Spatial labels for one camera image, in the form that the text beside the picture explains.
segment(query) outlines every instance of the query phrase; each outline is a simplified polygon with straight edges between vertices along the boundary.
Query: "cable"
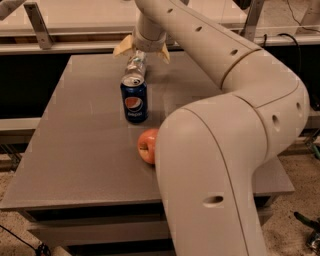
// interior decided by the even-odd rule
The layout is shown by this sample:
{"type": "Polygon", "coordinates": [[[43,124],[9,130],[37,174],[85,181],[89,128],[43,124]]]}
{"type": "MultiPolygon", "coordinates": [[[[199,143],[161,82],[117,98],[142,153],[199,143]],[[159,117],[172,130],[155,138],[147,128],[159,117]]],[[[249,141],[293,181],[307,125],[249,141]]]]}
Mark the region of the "cable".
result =
{"type": "Polygon", "coordinates": [[[22,243],[24,243],[25,245],[29,246],[31,249],[33,249],[35,252],[37,251],[36,248],[34,248],[31,244],[28,244],[27,242],[23,241],[20,237],[18,237],[17,235],[15,235],[14,233],[12,233],[9,229],[5,228],[4,226],[0,225],[0,227],[2,229],[4,229],[5,231],[7,231],[9,234],[11,234],[12,236],[14,236],[15,238],[17,238],[19,241],[21,241],[22,243]]]}
{"type": "Polygon", "coordinates": [[[32,250],[34,250],[36,256],[51,256],[51,251],[47,245],[44,243],[40,244],[38,248],[34,248],[31,244],[28,244],[26,241],[23,241],[20,237],[12,233],[9,229],[5,228],[4,226],[0,225],[0,227],[7,231],[10,235],[14,236],[17,238],[20,242],[24,243],[25,245],[29,246],[32,250]]]}
{"type": "Polygon", "coordinates": [[[263,44],[262,44],[262,48],[266,48],[267,40],[268,40],[268,35],[267,35],[267,34],[264,34],[264,35],[263,35],[263,38],[264,38],[264,41],[263,41],[263,44]]]}
{"type": "Polygon", "coordinates": [[[287,34],[287,33],[280,33],[278,34],[278,36],[287,36],[290,37],[293,42],[296,44],[296,46],[298,47],[298,53],[299,53],[299,66],[298,66],[298,71],[297,71],[297,75],[299,76],[301,73],[301,49],[300,49],[300,45],[298,43],[298,41],[294,38],[294,36],[287,34]]]}
{"type": "Polygon", "coordinates": [[[296,17],[294,17],[294,13],[293,13],[293,10],[292,10],[292,8],[291,8],[291,5],[290,5],[289,0],[287,0],[287,4],[288,4],[289,9],[290,9],[290,11],[291,11],[291,16],[292,16],[293,20],[294,20],[301,28],[303,28],[303,29],[305,29],[305,30],[310,30],[310,31],[315,31],[315,32],[319,32],[319,33],[320,33],[320,30],[313,29],[313,28],[306,28],[306,27],[302,26],[301,23],[296,19],[296,17]]]}

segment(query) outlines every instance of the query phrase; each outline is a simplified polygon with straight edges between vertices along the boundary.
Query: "gray table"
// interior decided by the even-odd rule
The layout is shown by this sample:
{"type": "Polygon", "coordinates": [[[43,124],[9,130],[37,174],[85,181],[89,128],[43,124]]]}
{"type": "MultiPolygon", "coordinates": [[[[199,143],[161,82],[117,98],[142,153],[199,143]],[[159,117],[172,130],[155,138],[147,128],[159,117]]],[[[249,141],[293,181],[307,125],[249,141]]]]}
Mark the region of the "gray table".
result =
{"type": "MultiPolygon", "coordinates": [[[[186,53],[171,53],[171,58],[166,65],[149,56],[149,118],[133,125],[125,120],[120,94],[127,57],[72,56],[0,209],[20,212],[31,222],[30,231],[51,245],[170,237],[164,216],[154,213],[68,220],[39,220],[37,214],[161,202],[155,170],[136,149],[139,135],[159,127],[176,108],[220,94],[186,53]]],[[[277,159],[257,171],[253,189],[257,197],[272,198],[294,191],[277,159]]]]}

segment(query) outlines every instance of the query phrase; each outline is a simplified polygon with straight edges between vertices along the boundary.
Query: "apple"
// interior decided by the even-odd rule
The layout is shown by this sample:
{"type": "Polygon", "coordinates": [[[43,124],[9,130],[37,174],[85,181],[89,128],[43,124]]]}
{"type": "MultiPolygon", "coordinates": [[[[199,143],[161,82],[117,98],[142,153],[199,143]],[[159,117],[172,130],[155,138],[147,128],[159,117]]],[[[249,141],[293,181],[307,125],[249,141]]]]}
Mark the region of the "apple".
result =
{"type": "Polygon", "coordinates": [[[155,163],[155,147],[156,147],[156,138],[159,129],[148,129],[145,130],[138,139],[138,151],[141,158],[149,163],[155,163]]]}

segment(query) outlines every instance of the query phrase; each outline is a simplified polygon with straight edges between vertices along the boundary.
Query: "soda can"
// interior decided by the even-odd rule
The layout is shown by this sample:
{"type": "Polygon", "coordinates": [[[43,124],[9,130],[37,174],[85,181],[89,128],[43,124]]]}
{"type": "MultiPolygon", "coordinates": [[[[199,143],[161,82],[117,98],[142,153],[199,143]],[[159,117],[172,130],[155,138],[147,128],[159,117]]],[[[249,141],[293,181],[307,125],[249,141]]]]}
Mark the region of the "soda can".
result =
{"type": "Polygon", "coordinates": [[[141,123],[148,118],[147,84],[139,73],[130,72],[121,81],[124,114],[131,123],[141,123]]]}

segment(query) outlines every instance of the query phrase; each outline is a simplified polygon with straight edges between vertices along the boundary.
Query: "pepsi logo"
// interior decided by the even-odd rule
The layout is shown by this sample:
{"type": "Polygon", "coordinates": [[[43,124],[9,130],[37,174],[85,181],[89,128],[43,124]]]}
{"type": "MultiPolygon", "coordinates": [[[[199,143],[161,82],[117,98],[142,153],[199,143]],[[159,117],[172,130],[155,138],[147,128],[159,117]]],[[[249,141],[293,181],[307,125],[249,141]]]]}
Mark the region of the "pepsi logo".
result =
{"type": "Polygon", "coordinates": [[[125,99],[124,103],[131,112],[138,112],[143,106],[143,101],[137,97],[128,97],[125,99]]]}

